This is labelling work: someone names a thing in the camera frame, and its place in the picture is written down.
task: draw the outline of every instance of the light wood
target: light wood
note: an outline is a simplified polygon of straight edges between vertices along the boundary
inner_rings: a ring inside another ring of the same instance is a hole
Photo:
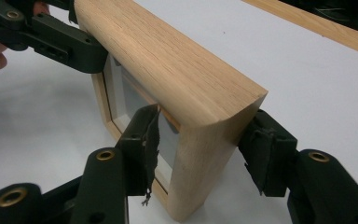
[[[358,51],[358,31],[292,7],[279,0],[243,0],[294,24]]]
[[[76,0],[75,7],[82,26],[180,124],[163,204],[185,220],[204,203],[267,91],[132,1]],[[94,81],[100,89],[102,80]]]

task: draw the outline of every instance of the wooden frame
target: wooden frame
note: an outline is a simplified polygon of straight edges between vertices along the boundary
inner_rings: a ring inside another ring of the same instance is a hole
[[[313,15],[279,0],[242,0],[319,35],[358,51],[358,31]]]
[[[128,0],[76,0],[82,27],[93,34],[180,124],[168,190],[154,192],[171,217],[200,207],[267,91],[170,25]],[[103,122],[115,137],[104,74],[93,75]]]

